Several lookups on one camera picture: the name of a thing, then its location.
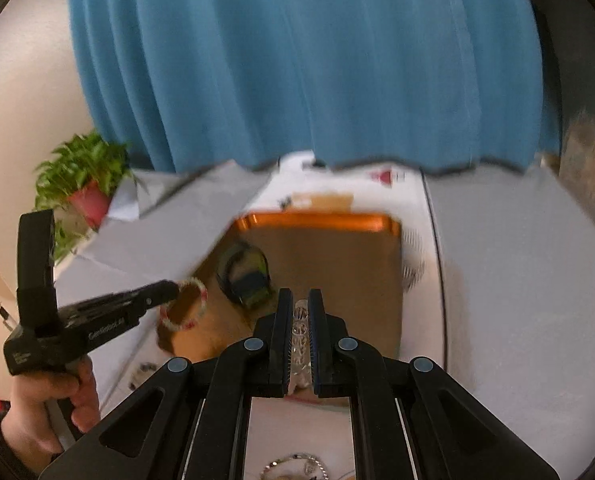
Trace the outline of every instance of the human hand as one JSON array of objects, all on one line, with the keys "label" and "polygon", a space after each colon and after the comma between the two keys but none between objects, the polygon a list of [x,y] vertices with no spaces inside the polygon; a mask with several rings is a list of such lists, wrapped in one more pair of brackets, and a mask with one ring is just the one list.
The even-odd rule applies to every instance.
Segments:
[{"label": "human hand", "polygon": [[39,473],[62,452],[51,428],[44,403],[50,399],[71,399],[72,423],[82,433],[100,421],[100,400],[92,362],[82,358],[78,376],[66,373],[32,372],[13,377],[10,410],[2,420],[2,435],[8,447],[26,465]]}]

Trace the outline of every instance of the dark sleeve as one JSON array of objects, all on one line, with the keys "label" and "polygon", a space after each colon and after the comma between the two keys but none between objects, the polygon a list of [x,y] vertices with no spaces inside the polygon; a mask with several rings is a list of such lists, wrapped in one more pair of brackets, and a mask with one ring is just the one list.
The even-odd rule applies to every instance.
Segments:
[{"label": "dark sleeve", "polygon": [[21,460],[10,450],[10,447],[8,447],[8,444],[6,444],[4,436],[2,435],[2,418],[8,413],[9,406],[10,404],[6,402],[5,409],[0,411],[0,455],[4,459],[4,462],[8,464],[11,471],[15,473],[17,478],[20,480],[37,480],[37,475],[21,463]]}]

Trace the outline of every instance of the wrist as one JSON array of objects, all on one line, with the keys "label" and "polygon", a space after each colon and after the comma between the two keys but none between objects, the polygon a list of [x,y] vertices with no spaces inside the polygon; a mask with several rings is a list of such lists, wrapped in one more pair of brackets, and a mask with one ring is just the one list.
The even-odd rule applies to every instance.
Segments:
[{"label": "wrist", "polygon": [[8,412],[1,423],[2,437],[14,455],[28,469],[40,474],[50,463],[52,453],[43,449],[17,424],[14,413]]}]

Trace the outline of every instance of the blue curtain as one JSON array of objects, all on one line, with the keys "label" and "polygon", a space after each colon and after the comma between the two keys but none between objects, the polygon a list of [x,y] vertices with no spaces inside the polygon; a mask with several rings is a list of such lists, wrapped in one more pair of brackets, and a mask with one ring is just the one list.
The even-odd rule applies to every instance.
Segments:
[{"label": "blue curtain", "polygon": [[529,0],[71,0],[102,135],[134,166],[526,167],[543,134]]}]

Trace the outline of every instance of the red and white bracelet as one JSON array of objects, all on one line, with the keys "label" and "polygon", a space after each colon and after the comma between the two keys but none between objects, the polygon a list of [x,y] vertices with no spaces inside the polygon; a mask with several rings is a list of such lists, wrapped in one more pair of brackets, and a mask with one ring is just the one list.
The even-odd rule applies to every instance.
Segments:
[{"label": "red and white bracelet", "polygon": [[208,291],[206,290],[206,286],[204,286],[204,283],[200,282],[197,278],[192,277],[189,280],[180,283],[180,294],[182,289],[187,285],[195,285],[197,288],[199,288],[199,298],[201,302],[199,305],[199,312],[193,318],[189,319],[187,322],[183,324],[178,324],[173,323],[168,318],[168,310],[170,309],[174,301],[170,301],[160,306],[160,320],[162,321],[162,324],[172,332],[190,330],[199,322],[200,319],[202,319],[204,314],[206,314],[206,301],[208,300]]}]

